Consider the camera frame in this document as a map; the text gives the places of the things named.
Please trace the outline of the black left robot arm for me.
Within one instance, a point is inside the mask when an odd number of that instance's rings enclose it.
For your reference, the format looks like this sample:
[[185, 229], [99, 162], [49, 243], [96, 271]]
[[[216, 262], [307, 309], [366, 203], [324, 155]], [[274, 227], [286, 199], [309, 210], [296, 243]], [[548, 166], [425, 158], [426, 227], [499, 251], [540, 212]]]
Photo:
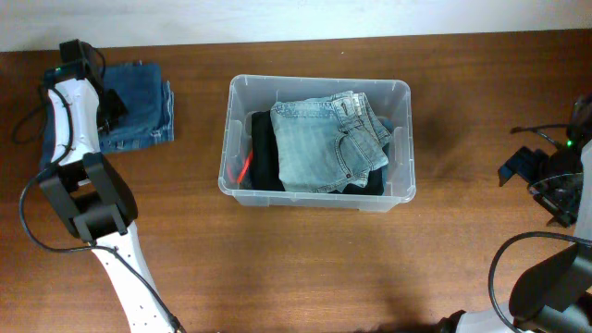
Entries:
[[80, 252], [93, 253], [133, 332], [181, 332], [159, 295], [142, 254], [138, 207], [124, 179], [101, 152], [99, 136], [127, 112], [103, 83], [104, 59], [75, 39], [59, 45], [61, 65], [43, 75], [54, 114], [52, 157], [36, 182]]

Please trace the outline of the light blue jeans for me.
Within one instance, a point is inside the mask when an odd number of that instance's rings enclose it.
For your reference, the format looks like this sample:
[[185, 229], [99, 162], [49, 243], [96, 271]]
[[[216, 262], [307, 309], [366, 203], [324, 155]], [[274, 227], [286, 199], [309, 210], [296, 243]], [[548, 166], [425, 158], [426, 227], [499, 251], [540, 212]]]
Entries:
[[363, 92], [277, 102], [270, 118], [278, 151], [278, 177], [286, 191], [327, 193], [364, 187], [386, 166], [391, 132]]

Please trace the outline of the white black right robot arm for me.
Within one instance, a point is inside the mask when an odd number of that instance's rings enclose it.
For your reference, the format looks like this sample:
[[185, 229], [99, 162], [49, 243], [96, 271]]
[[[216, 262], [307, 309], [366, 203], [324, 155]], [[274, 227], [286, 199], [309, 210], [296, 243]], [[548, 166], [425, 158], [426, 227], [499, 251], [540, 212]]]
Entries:
[[[591, 331], [591, 98], [580, 97], [568, 122], [561, 124], [563, 142], [553, 141], [553, 154], [520, 148], [498, 170], [505, 184], [518, 175], [533, 199], [552, 215], [553, 222], [573, 228], [565, 235], [530, 231], [506, 240], [496, 251], [487, 275], [491, 307], [482, 312], [459, 311], [442, 318], [437, 332]], [[508, 302], [499, 303], [494, 278], [501, 256], [518, 241], [564, 241], [565, 249], [525, 270]]]

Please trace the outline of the black garment with red stripe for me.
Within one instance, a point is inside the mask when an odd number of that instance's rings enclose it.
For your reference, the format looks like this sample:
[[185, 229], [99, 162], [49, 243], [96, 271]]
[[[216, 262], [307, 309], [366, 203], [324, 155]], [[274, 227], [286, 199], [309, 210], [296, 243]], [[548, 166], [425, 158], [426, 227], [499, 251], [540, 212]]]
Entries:
[[284, 191], [279, 179], [278, 146], [269, 111], [251, 116], [252, 148], [240, 168], [227, 168], [229, 180], [243, 188]]

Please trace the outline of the blue denim shirt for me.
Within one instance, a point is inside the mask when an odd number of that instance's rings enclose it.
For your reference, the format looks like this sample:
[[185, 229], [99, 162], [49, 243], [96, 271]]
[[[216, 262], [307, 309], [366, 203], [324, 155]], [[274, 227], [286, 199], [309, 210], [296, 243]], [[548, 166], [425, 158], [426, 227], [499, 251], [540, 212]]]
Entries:
[[386, 117], [379, 117], [378, 120], [380, 121], [380, 123], [382, 124], [382, 126], [388, 131], [388, 133], [390, 135], [393, 134], [394, 132], [394, 124], [393, 122], [386, 118]]

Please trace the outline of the dark blue jeans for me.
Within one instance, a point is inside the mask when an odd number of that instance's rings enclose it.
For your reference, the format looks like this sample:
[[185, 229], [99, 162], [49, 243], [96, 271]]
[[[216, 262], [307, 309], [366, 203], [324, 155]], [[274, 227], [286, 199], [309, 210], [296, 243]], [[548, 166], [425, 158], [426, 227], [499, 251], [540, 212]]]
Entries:
[[155, 63], [123, 63], [106, 68], [104, 87], [114, 90], [127, 113], [98, 135], [102, 154], [126, 153], [172, 142], [174, 93]]

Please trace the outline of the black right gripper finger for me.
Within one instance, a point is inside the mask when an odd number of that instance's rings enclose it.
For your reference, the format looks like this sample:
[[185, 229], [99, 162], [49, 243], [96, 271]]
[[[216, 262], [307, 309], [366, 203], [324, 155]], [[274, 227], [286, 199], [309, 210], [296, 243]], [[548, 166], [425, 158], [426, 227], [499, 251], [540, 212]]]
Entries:
[[499, 186], [502, 187], [514, 175], [520, 176], [528, 184], [540, 180], [541, 167], [549, 159], [542, 150], [535, 151], [523, 146], [516, 151], [499, 169]]
[[545, 208], [550, 224], [568, 228], [576, 223], [583, 192], [583, 173], [568, 173], [542, 179], [528, 186], [533, 199]]

